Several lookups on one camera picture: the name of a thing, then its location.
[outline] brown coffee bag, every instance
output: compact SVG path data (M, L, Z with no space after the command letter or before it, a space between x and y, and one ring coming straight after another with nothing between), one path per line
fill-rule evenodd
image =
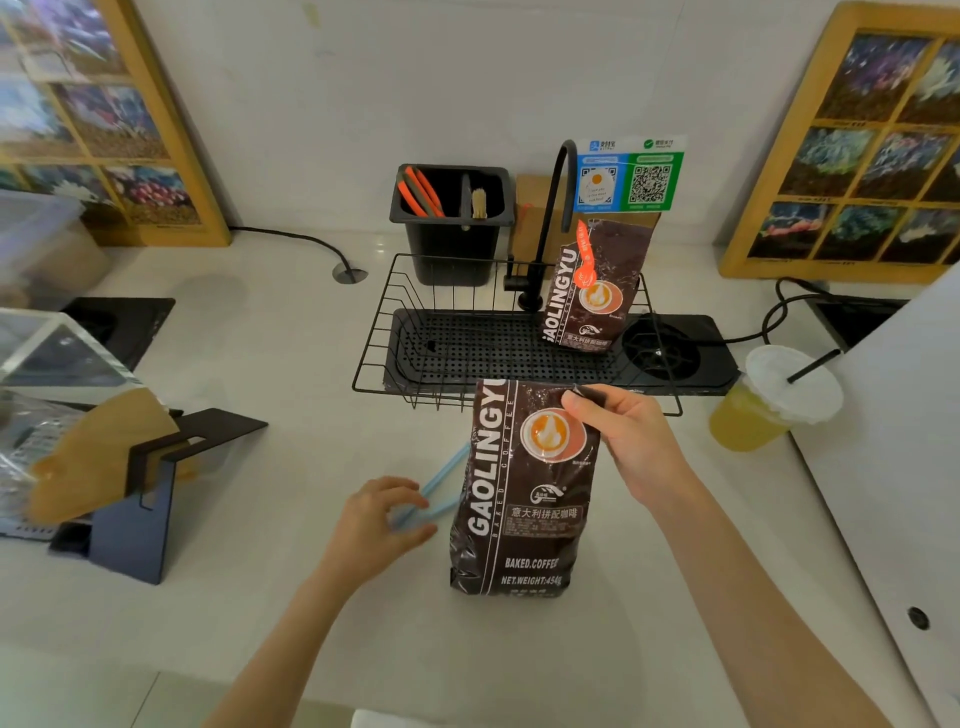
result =
M450 586L468 595L559 596L587 523L600 433L550 384L485 379L473 400ZM576 388L603 405L604 396Z
M540 324L547 341L582 352L605 352L627 325L652 228L600 220L590 229L597 281L577 288L582 265L576 242L564 245L554 268Z

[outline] cardboard box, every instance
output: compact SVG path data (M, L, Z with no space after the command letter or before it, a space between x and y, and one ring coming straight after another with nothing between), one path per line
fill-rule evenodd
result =
M565 190L566 177L560 180L557 202L553 206L550 233L547 236L546 247L543 251L543 262L545 263L557 262L557 255L561 246L573 242L578 220L615 220L618 223L655 228L660 219L659 212L607 212L600 215L574 212L570 232L564 235L560 232L560 224L564 216ZM546 198L549 193L549 177L541 175L516 176L516 223L510 234L510 252L514 256L514 260L527 262L537 257L540 228L543 225L543 214L546 211ZM522 266L517 272L522 274L525 269L526 266Z

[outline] right hand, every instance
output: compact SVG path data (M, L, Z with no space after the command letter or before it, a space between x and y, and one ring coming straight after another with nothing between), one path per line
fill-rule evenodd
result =
M650 505L651 498L697 481L655 399L607 384L588 387L607 396L606 408L564 392L564 409L600 430L634 498Z

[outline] latte art logo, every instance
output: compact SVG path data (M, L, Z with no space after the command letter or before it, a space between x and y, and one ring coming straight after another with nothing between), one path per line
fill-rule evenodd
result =
M580 291L580 304L590 313L615 313L623 305L623 291L608 280L598 280Z
M562 463L580 454L587 444L587 431L566 410L551 407L534 412L523 423L520 442L524 449L545 463Z

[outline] wall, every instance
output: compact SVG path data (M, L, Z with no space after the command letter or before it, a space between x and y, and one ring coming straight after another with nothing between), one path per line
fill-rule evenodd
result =
M657 240L692 244L729 234L834 4L136 0L247 225L391 231L402 162L547 173L568 137L686 133Z

